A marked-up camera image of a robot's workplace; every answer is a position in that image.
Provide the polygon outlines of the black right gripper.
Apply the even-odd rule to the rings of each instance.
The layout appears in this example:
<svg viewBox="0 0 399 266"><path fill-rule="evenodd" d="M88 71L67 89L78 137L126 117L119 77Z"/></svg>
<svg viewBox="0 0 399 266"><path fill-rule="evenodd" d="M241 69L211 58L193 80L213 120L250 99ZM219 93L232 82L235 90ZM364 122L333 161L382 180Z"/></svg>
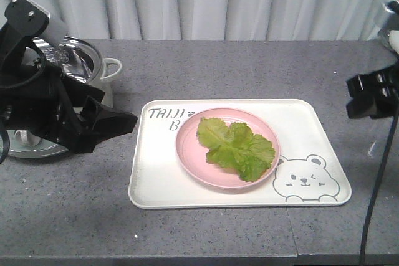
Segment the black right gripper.
<svg viewBox="0 0 399 266"><path fill-rule="evenodd" d="M350 119L388 118L398 109L398 63L358 74L346 81L351 100L346 105Z"/></svg>

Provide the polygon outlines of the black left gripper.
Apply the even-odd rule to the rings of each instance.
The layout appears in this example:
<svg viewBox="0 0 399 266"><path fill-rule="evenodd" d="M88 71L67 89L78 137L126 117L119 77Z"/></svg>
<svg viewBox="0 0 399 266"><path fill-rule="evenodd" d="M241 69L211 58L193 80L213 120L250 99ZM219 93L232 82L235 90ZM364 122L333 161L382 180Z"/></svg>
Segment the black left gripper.
<svg viewBox="0 0 399 266"><path fill-rule="evenodd" d="M138 117L101 104L104 95L52 64L2 65L1 149L10 148L8 130L29 130L77 154L131 133Z"/></svg>

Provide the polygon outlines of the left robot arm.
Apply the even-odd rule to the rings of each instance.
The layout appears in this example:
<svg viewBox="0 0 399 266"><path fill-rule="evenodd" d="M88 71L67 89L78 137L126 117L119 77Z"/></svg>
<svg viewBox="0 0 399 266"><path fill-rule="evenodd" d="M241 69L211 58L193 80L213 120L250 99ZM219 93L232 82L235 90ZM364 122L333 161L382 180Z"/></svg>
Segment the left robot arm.
<svg viewBox="0 0 399 266"><path fill-rule="evenodd" d="M59 45L63 22L31 0L12 0L1 28L1 159L9 130L28 130L73 153L91 153L105 140L133 131L137 116L101 103L104 91L68 76L35 45Z"/></svg>

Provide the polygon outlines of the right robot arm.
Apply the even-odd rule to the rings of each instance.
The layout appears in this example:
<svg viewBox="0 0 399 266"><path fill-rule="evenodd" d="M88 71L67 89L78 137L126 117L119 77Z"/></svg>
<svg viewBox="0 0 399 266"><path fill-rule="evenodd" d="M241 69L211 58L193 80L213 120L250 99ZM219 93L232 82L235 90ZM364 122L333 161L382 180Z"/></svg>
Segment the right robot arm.
<svg viewBox="0 0 399 266"><path fill-rule="evenodd" d="M385 47L398 54L398 1L383 3L375 23ZM347 88L351 97L346 106L349 118L393 116L398 109L398 62L352 77L347 80Z"/></svg>

